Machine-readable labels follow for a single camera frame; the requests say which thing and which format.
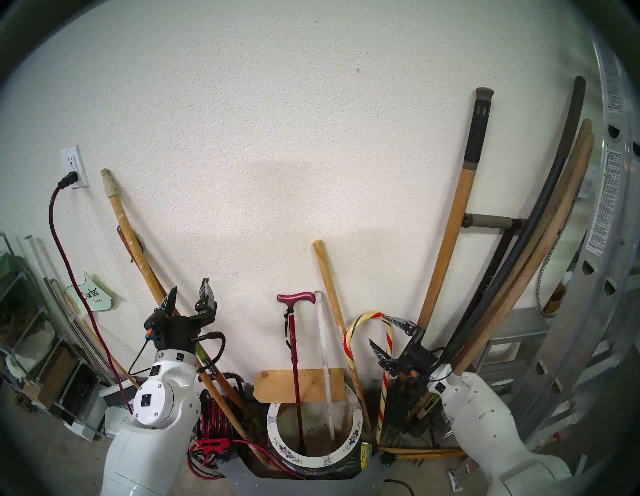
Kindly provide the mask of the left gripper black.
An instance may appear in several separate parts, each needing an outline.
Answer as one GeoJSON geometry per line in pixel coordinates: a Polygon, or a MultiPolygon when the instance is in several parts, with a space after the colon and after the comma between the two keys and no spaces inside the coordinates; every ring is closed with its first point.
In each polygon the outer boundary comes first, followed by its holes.
{"type": "Polygon", "coordinates": [[[209,279],[203,278],[195,304],[197,315],[189,317],[175,313],[178,287],[171,288],[159,308],[144,322],[145,338],[152,341],[158,351],[181,350],[195,351],[196,343],[207,339],[217,339],[218,333],[200,335],[203,327],[215,321],[218,303],[209,285],[209,279]]]}

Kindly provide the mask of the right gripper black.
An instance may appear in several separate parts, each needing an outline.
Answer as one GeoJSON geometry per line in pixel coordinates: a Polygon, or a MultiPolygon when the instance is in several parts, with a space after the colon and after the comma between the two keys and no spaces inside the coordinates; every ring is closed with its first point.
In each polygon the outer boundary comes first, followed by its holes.
{"type": "Polygon", "coordinates": [[[369,345],[376,355],[379,366],[391,377],[397,377],[397,382],[399,382],[397,388],[400,391],[415,391],[438,367],[440,356],[437,353],[443,352],[445,347],[441,346],[433,350],[426,349],[422,345],[425,329],[410,320],[386,315],[386,321],[410,337],[399,357],[392,358],[372,339],[369,339],[369,345]]]}

